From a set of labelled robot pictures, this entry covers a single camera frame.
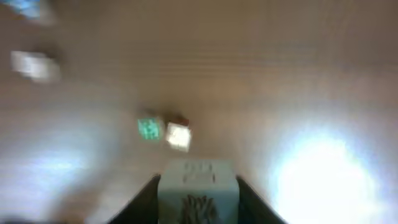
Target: small box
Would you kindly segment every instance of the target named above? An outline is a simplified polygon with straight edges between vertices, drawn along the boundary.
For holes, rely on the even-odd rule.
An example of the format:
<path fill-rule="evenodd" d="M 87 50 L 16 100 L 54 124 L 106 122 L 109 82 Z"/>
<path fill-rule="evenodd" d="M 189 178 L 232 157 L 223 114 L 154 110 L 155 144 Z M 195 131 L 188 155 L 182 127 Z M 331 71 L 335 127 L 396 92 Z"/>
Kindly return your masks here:
<path fill-rule="evenodd" d="M 191 130 L 188 126 L 169 123 L 167 126 L 166 141 L 172 149 L 188 152 L 191 143 Z"/>
<path fill-rule="evenodd" d="M 239 185 L 229 161 L 172 161 L 158 201 L 160 224 L 238 223 Z"/>

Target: bright light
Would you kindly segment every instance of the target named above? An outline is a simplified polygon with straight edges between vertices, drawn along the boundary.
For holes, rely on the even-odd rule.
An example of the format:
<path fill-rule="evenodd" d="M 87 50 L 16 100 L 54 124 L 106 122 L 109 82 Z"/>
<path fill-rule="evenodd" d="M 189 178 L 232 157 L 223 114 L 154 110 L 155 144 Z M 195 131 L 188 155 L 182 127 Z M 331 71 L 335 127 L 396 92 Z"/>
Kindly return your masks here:
<path fill-rule="evenodd" d="M 314 139 L 282 167 L 277 210 L 289 223 L 366 223 L 374 211 L 375 185 L 345 143 Z"/>

